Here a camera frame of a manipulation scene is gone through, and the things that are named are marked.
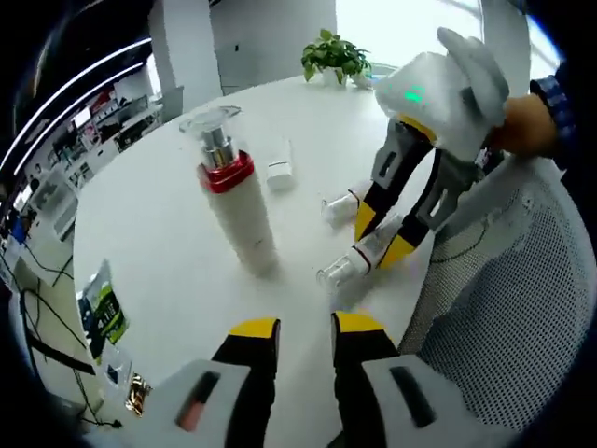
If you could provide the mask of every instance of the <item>white flower pot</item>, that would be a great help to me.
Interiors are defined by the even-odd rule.
[[[347,76],[344,75],[342,77],[342,82],[339,83],[338,82],[338,77],[336,76],[336,70],[339,70],[340,73],[342,73],[342,69],[341,68],[324,68],[324,70],[322,70],[322,75],[324,76],[324,85],[326,87],[336,87],[336,88],[344,88],[346,87],[346,78]]]

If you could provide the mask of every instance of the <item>robotic hand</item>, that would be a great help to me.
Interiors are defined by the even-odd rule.
[[[437,38],[447,56],[422,53],[375,88],[390,121],[373,164],[373,184],[358,208],[356,241],[377,228],[415,167],[437,149],[423,194],[389,244],[382,268],[413,252],[429,231],[441,229],[458,197],[482,178],[475,159],[490,130],[505,119],[509,89],[489,50],[475,37],[464,39],[446,28],[437,29]]]

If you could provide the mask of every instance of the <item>table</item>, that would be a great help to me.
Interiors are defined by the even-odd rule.
[[[178,131],[183,119],[214,105],[243,109],[245,140],[256,161],[280,266],[255,278],[240,265],[209,209],[195,168],[201,154]],[[121,340],[135,369],[156,385],[193,358],[210,358],[228,331],[251,318],[282,320],[276,401],[266,446],[326,446],[340,432],[334,398],[330,311],[315,280],[342,255],[353,230],[331,230],[323,198],[369,176],[387,118],[371,91],[346,91],[291,78],[233,95],[175,119],[117,156],[81,191],[76,216],[75,285],[81,289],[103,258],[131,327]],[[265,185],[265,165],[289,139],[297,185]],[[423,189],[425,159],[398,208]],[[377,282],[363,309],[399,342],[418,298],[433,237]]]

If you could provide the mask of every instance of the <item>window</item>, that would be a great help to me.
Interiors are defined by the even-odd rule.
[[[440,26],[481,39],[479,16],[469,11],[479,11],[478,2],[462,2],[461,7],[451,3],[440,0],[369,0],[366,3],[337,0],[338,33],[359,48],[369,50],[368,58],[373,63],[402,66],[421,51],[446,54],[437,41]]]
[[[149,75],[149,83],[151,90],[156,95],[161,92],[160,77],[158,76],[158,68],[156,67],[156,57],[151,53],[147,58],[147,74]]]

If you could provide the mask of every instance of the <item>human hand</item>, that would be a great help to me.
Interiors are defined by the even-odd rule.
[[[521,157],[551,157],[557,139],[558,130],[548,108],[532,93],[507,100],[506,120],[491,131],[487,147]]]

